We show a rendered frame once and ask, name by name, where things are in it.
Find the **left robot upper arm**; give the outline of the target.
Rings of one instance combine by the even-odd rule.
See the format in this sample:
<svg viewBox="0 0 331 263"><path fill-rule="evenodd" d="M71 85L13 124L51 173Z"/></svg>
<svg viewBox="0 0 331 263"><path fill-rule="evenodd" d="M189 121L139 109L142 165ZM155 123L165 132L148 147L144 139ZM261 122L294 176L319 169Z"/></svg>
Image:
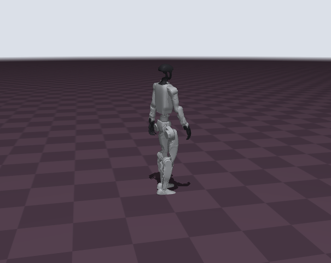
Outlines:
<svg viewBox="0 0 331 263"><path fill-rule="evenodd" d="M157 83L154 83L153 84L153 94L152 94L152 105L155 106L155 85Z"/></svg>

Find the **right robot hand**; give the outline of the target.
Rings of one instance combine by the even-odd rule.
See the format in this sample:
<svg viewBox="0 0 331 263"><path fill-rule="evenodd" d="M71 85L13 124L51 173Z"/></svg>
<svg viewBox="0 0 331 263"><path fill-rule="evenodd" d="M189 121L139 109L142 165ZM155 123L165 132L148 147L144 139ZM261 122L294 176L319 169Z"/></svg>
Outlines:
<svg viewBox="0 0 331 263"><path fill-rule="evenodd" d="M186 131L187 131L187 135L188 135L188 137L187 137L187 139L186 139L186 140L188 140L188 139L190 138L190 136L191 136L191 130L190 130L190 126L188 126L188 128L187 128L186 126L183 126L183 128L184 128L184 130L186 130Z"/></svg>

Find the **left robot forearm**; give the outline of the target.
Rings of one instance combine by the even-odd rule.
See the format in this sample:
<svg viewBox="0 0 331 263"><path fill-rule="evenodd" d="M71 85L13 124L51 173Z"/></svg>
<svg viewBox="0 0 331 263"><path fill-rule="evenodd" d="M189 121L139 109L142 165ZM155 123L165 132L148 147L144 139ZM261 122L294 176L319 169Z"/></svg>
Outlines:
<svg viewBox="0 0 331 263"><path fill-rule="evenodd" d="M153 106L151 103L149 118L151 118L152 122L155 121L155 115L156 115L156 107Z"/></svg>

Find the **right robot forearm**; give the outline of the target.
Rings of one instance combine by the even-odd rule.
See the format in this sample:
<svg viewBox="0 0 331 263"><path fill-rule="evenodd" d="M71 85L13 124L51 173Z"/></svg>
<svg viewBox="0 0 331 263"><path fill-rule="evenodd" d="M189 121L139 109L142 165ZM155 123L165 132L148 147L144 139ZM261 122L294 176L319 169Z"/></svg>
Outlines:
<svg viewBox="0 0 331 263"><path fill-rule="evenodd" d="M188 128L189 124L187 123L187 121L186 121L186 119L184 117L183 108L181 106L178 108L178 115L177 115L177 117L179 118L179 121L180 121L182 127L183 126L186 126Z"/></svg>

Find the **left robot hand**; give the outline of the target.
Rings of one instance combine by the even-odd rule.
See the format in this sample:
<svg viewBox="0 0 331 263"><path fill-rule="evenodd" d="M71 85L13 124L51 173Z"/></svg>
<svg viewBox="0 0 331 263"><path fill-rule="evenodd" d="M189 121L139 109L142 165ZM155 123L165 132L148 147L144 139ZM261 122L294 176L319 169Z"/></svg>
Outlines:
<svg viewBox="0 0 331 263"><path fill-rule="evenodd" d="M153 121L152 122L152 120L151 120L151 118L149 118L149 134L150 135L155 135L156 133L155 133L155 131L154 131L154 122L155 121Z"/></svg>

